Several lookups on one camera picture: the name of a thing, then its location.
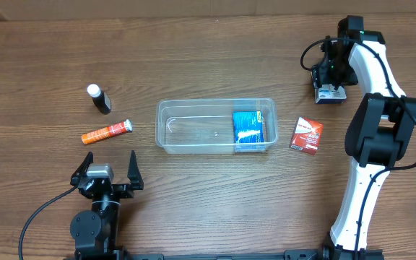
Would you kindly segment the red medicine box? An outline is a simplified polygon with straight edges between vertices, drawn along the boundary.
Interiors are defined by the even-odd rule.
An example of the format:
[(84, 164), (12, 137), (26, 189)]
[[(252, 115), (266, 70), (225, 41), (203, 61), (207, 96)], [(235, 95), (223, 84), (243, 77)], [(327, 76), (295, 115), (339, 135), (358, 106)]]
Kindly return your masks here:
[(319, 144), (324, 125), (318, 121), (299, 117), (290, 140), (290, 148), (314, 155)]

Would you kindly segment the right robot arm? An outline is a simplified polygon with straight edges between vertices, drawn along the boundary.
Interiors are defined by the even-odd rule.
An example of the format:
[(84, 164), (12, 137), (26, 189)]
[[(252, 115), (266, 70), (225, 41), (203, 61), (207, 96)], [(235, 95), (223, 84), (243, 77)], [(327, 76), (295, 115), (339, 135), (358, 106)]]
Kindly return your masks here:
[(323, 259), (381, 259), (367, 248), (368, 227), (381, 187), (407, 151), (416, 129), (416, 98), (397, 84), (381, 32), (365, 30), (361, 16), (337, 25), (337, 36), (319, 40), (324, 57), (309, 70), (316, 102), (323, 91), (358, 85), (363, 99), (348, 126), (344, 149), (350, 176), (342, 206), (322, 251)]

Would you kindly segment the orange tablet tube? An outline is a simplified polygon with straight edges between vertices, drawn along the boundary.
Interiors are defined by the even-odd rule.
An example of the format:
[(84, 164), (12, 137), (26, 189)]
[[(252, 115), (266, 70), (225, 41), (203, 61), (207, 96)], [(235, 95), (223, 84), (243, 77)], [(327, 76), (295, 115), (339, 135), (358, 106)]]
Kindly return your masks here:
[(106, 126), (104, 128), (91, 131), (81, 136), (83, 144), (92, 144), (111, 137), (125, 134), (133, 131), (132, 123), (129, 119), (116, 123), (114, 125)]

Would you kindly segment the white medicine box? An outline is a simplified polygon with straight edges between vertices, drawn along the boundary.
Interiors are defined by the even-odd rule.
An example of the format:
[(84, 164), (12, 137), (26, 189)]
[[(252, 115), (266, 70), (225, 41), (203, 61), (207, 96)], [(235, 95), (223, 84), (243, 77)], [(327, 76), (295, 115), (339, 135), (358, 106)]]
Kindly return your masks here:
[(340, 104), (346, 99), (347, 94), (343, 86), (323, 84), (315, 89), (315, 104)]

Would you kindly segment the dark bottle white cap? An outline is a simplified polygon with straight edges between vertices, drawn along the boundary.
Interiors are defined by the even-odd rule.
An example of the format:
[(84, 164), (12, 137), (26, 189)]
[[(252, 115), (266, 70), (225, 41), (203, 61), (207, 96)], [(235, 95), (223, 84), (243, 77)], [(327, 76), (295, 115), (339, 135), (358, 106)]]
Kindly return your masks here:
[(104, 115), (111, 112), (110, 98), (100, 89), (97, 84), (89, 84), (87, 86), (87, 93), (92, 98), (96, 108)]

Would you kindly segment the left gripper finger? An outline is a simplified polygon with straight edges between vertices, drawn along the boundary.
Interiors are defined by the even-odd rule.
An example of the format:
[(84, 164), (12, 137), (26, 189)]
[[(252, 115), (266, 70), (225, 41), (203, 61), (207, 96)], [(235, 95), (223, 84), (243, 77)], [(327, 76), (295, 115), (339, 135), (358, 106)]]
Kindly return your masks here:
[(127, 178), (130, 180), (132, 190), (144, 189), (144, 181), (137, 165), (137, 156), (134, 150), (131, 151)]
[(72, 186), (78, 186), (79, 182), (83, 177), (86, 176), (87, 169), (89, 168), (90, 164), (93, 163), (93, 153), (88, 152), (83, 162), (80, 166), (74, 171), (71, 175), (70, 184)]

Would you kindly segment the blue medicine box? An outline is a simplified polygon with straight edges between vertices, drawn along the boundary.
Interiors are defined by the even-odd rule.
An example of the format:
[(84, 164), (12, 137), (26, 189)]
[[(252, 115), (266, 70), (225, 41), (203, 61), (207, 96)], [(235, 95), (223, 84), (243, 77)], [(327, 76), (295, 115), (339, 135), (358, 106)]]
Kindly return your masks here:
[(265, 150), (261, 111), (233, 113), (235, 152), (263, 152)]

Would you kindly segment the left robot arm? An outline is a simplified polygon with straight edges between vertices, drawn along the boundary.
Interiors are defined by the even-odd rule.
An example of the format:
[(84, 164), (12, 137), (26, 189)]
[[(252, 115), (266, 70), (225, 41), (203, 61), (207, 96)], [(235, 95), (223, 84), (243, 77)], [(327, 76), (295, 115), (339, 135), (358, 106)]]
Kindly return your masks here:
[(92, 201), (90, 210), (76, 214), (70, 224), (75, 241), (75, 259), (129, 259), (129, 252), (117, 246), (120, 200), (134, 198), (136, 190), (144, 188), (135, 152), (131, 153), (127, 173), (128, 183), (114, 183), (113, 169), (93, 162), (89, 152), (71, 176), (70, 184)]

